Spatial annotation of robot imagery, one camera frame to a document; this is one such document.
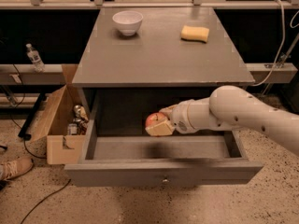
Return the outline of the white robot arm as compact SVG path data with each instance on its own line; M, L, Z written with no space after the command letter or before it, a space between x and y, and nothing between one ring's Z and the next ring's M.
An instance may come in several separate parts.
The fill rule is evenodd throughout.
M149 115L145 122L145 130L151 136L239 128L262 133L299 155L299 116L267 105L236 86L221 86L205 99L163 108Z

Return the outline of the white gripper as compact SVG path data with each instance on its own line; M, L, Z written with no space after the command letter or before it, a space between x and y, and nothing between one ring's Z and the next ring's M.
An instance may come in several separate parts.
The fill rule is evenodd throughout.
M198 129L195 126L196 110L194 100L181 102L177 105L170 105L159 110L166 117L170 117L171 123L179 133L195 133ZM175 128L169 120L164 120L146 128L150 136L172 135Z

